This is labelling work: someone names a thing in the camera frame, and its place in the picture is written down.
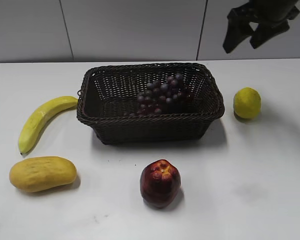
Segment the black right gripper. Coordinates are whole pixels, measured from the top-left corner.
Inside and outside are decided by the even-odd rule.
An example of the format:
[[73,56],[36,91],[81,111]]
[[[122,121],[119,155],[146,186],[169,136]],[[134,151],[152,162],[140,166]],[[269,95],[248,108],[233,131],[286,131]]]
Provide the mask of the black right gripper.
[[[232,8],[227,17],[227,32],[222,45],[224,51],[231,53],[249,37],[252,48],[257,49],[287,32],[290,29],[287,21],[294,20],[300,13],[296,4],[296,0],[249,0]],[[255,31],[250,22],[258,24]]]

